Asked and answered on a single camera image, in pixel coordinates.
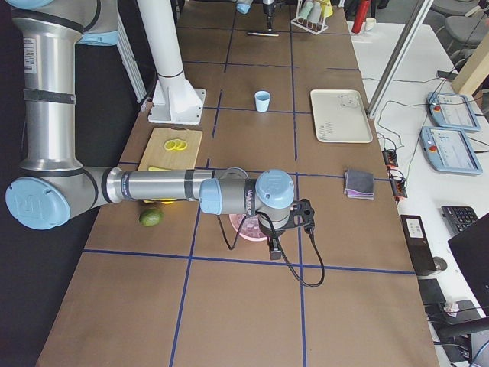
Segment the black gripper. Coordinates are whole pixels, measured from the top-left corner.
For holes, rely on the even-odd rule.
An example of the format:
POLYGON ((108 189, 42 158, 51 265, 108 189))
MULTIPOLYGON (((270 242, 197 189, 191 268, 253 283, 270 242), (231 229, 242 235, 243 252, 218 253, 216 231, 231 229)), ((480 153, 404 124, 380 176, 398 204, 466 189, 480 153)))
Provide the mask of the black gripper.
POLYGON ((285 229, 283 227, 287 224, 287 220, 285 218, 275 221, 272 220, 271 222, 273 225, 271 226, 269 221, 264 216, 259 216, 258 222, 260 231, 266 235, 266 237, 268 237, 267 245, 269 248, 270 260, 280 260, 282 257, 280 239, 273 239, 272 237, 274 234, 276 234, 277 237, 280 237, 285 233, 285 229))
POLYGON ((273 22, 274 22, 274 12, 276 8, 275 0, 263 0, 263 11, 267 16, 267 30, 273 30, 273 22))

